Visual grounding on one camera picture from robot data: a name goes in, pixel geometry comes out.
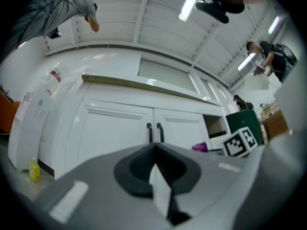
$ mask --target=purple object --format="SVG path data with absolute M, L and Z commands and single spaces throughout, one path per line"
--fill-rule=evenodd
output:
M 201 151 L 201 152 L 208 152 L 208 147 L 207 147 L 206 142 L 202 142 L 202 143 L 194 145 L 192 147 L 192 150 Z

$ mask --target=yellow bottle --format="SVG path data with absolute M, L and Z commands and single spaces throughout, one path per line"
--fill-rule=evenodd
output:
M 29 171 L 31 180 L 34 182 L 40 182 L 40 172 L 37 158 L 33 158 L 32 163 L 29 165 Z

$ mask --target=ceiling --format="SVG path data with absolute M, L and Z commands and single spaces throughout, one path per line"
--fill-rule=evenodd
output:
M 59 26 L 61 38 L 45 38 L 48 55 L 86 45 L 144 48 L 185 62 L 187 71 L 201 69 L 227 86 L 241 77 L 237 67 L 247 57 L 245 43 L 267 39 L 280 13 L 276 2 L 266 0 L 228 14 L 228 24 L 196 9 L 182 22 L 177 17 L 185 0 L 94 1 L 99 32 L 92 32 L 83 17 L 73 17 Z

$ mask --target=cabinet door panel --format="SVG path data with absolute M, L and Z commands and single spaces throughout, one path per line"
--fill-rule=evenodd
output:
M 157 128 L 157 123 L 162 125 L 165 143 L 191 149 L 193 145 L 205 141 L 208 149 L 211 149 L 208 131 L 201 114 L 154 109 L 155 139 L 160 142 L 161 130 Z
M 153 109 L 83 100 L 71 126 L 65 171 L 99 155 L 149 142 Z

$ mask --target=concrete floor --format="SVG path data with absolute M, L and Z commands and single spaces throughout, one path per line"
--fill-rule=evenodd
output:
M 40 169 L 40 182 L 35 183 L 29 177 L 29 171 L 17 172 L 8 157 L 8 137 L 0 135 L 0 166 L 12 190 L 18 191 L 32 201 L 54 182 L 54 178 Z

